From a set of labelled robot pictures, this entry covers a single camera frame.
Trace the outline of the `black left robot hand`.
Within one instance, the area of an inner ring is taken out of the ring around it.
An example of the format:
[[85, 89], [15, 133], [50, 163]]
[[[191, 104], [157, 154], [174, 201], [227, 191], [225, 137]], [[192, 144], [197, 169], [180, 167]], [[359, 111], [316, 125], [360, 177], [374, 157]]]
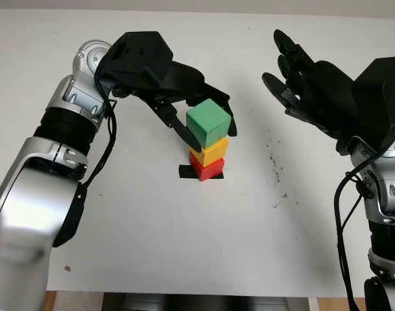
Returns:
[[172, 62], [159, 86], [141, 89], [126, 82], [119, 83], [112, 89], [112, 95], [118, 98], [133, 95], [142, 100], [167, 127], [173, 128], [178, 136], [197, 152], [201, 151], [202, 143], [177, 117], [177, 110], [173, 106], [175, 102], [184, 100], [189, 107], [195, 107], [207, 99], [213, 100], [232, 117], [227, 134], [232, 137], [237, 135], [233, 112], [229, 105], [230, 96], [205, 83], [204, 75], [199, 70], [182, 63]]

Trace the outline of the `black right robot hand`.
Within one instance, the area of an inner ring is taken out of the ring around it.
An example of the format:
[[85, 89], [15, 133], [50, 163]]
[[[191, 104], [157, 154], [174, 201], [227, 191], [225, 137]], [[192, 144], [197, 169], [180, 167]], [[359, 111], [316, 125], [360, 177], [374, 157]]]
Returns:
[[280, 52], [278, 67], [284, 80], [263, 73], [262, 81], [284, 106], [285, 114], [318, 128], [336, 140], [342, 156], [353, 152], [359, 142], [378, 152], [380, 147], [361, 128], [353, 99], [353, 80], [337, 66], [313, 59], [280, 29], [273, 32]]

